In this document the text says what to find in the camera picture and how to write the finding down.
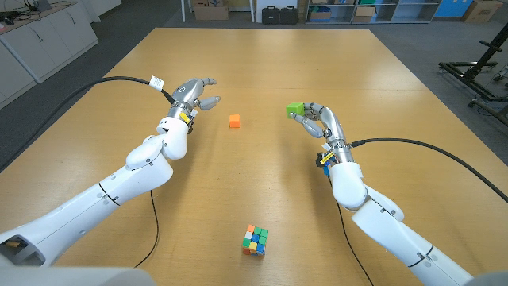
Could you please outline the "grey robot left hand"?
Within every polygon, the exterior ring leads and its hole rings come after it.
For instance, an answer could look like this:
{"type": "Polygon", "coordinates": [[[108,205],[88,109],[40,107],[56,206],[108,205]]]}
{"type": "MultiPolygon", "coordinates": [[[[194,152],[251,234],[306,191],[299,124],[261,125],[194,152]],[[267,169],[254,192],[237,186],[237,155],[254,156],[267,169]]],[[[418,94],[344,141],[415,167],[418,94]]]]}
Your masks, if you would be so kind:
{"type": "Polygon", "coordinates": [[[220,96],[199,99],[205,86],[216,84],[215,79],[190,79],[176,88],[172,94],[175,103],[171,105],[168,116],[176,117],[181,112],[190,114],[194,108],[200,110],[210,110],[214,108],[221,100],[220,96]]]}

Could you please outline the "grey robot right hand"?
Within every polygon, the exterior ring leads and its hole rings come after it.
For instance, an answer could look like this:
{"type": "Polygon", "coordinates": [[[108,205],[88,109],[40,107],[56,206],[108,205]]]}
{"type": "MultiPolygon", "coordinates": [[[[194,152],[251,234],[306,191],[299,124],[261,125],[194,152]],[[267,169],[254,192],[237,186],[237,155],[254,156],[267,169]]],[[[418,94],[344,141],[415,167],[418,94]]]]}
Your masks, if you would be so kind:
{"type": "Polygon", "coordinates": [[[287,106],[288,118],[302,124],[308,134],[326,139],[330,146],[346,146],[346,136],[336,115],[315,102],[293,102],[287,106]]]}

